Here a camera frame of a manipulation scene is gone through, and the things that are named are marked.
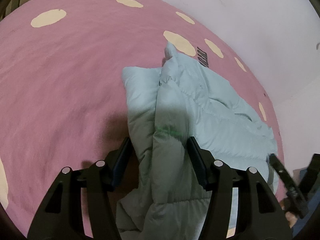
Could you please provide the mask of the light blue puffer jacket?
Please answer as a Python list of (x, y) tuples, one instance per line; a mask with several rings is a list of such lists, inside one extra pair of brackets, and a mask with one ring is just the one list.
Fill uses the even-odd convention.
[(194, 137), (232, 168), (255, 167), (272, 191), (272, 128), (216, 72), (171, 43), (160, 68), (125, 67), (129, 135), (139, 186), (117, 204), (122, 239), (198, 239), (211, 194), (198, 183), (185, 144)]

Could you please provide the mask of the pink dotted bed sheet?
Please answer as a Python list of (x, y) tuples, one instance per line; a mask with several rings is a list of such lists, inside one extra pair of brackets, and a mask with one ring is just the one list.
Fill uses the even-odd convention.
[(128, 134), (127, 66), (160, 67), (166, 34), (209, 68), (271, 127), (276, 114), (244, 61), (184, 9), (162, 0), (31, 0), (1, 21), (1, 204), (21, 233), (64, 166), (83, 168)]

